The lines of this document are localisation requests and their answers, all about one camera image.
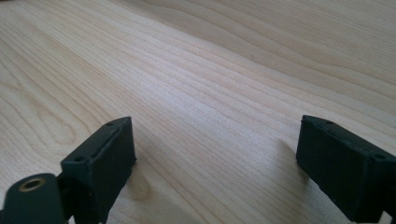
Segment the wood grain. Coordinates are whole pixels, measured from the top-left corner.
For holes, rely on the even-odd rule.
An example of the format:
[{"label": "wood grain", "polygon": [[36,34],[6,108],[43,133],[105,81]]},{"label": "wood grain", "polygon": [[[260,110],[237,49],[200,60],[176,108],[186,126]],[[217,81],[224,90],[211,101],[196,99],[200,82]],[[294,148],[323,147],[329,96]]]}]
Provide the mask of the wood grain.
[{"label": "wood grain", "polygon": [[296,165],[300,119],[396,154],[395,22],[391,0],[3,1],[0,203],[131,116],[108,223],[348,223]]}]

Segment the table surface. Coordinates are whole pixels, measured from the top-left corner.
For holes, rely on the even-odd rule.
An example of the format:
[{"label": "table surface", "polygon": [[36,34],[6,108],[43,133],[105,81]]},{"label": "table surface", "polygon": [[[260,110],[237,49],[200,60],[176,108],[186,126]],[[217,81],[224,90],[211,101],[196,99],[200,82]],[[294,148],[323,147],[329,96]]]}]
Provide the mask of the table surface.
[{"label": "table surface", "polygon": [[396,154],[395,75],[394,0],[2,1],[0,203],[131,116],[107,223],[348,223],[296,164],[301,117]]}]

